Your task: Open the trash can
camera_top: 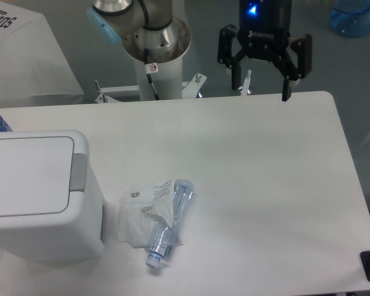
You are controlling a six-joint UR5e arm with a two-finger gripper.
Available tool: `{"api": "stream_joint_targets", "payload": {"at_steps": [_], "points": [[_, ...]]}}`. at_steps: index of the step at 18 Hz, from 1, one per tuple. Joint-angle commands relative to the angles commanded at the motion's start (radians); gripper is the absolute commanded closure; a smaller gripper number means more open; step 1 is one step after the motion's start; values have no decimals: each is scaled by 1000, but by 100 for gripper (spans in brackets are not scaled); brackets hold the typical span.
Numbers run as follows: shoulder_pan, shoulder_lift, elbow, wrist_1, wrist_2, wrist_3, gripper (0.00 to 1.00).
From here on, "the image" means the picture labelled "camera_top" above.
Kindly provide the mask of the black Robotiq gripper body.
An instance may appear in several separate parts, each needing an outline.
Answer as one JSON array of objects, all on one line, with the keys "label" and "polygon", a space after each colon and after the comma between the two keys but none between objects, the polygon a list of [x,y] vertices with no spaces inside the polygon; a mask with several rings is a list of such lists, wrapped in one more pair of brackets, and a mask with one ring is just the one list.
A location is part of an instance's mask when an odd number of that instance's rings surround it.
[{"label": "black Robotiq gripper body", "polygon": [[272,62],[289,45],[292,1],[240,1],[237,39],[251,59]]}]

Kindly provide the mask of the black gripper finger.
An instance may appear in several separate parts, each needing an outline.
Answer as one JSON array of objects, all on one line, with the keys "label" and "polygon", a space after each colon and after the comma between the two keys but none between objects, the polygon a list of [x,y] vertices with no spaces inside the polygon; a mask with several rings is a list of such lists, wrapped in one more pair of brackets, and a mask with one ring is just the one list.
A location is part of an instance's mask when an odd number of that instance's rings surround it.
[{"label": "black gripper finger", "polygon": [[285,38],[273,47],[273,64],[284,77],[282,101],[287,102],[292,88],[312,70],[312,36]]},{"label": "black gripper finger", "polygon": [[[232,53],[233,40],[237,39],[241,48],[237,54]],[[241,60],[246,56],[249,48],[248,31],[244,28],[237,28],[232,24],[220,29],[218,41],[217,62],[225,64],[231,71],[231,89],[237,90],[241,85]]]}]

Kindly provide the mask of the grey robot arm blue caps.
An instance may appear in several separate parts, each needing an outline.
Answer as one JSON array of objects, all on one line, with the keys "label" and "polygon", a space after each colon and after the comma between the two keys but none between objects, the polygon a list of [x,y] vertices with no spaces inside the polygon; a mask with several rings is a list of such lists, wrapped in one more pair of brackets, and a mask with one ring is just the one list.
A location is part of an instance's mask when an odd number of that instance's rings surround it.
[{"label": "grey robot arm blue caps", "polygon": [[[282,100],[312,69],[312,37],[290,35],[290,1],[241,1],[239,25],[219,32],[217,61],[243,96],[250,79],[241,77],[244,58],[271,62],[283,76]],[[95,30],[108,42],[121,42],[134,60],[143,101],[196,97],[204,78],[183,83],[183,56],[191,45],[188,26],[173,15],[171,1],[93,1],[87,11]]]}]

